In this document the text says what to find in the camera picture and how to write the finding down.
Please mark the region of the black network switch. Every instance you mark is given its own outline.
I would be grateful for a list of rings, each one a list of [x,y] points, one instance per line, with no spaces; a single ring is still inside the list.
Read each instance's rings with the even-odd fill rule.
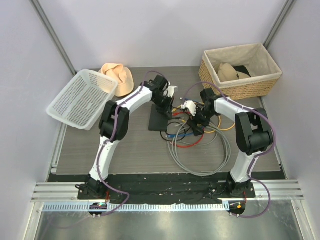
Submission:
[[[151,106],[148,130],[152,132],[166,132],[168,130],[168,122],[170,119],[156,111],[156,105]]]

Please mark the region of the woven wicker basket with liner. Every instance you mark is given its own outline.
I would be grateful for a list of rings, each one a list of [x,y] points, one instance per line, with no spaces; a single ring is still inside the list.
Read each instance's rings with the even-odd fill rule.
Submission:
[[[262,43],[206,50],[199,69],[202,82],[233,100],[266,96],[282,74]]]

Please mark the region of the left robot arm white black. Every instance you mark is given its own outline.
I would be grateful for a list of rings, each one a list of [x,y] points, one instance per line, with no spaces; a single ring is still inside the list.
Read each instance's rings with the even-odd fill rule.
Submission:
[[[109,186],[105,180],[109,177],[109,168],[114,152],[121,140],[127,135],[131,114],[144,104],[152,102],[148,130],[164,132],[172,117],[174,94],[177,87],[162,75],[144,81],[133,93],[117,102],[105,104],[99,122],[100,143],[92,169],[84,184],[78,187],[79,193],[102,199]]]

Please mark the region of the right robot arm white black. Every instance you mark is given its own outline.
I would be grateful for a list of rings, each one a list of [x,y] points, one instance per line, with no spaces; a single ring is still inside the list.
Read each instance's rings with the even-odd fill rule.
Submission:
[[[235,123],[235,139],[239,149],[237,159],[226,179],[226,193],[238,197],[249,188],[252,168],[260,154],[274,143],[271,126],[263,108],[249,108],[224,95],[216,95],[211,88],[200,92],[203,104],[186,100],[181,106],[188,109],[187,121],[195,136],[204,134],[213,116],[224,115]]]

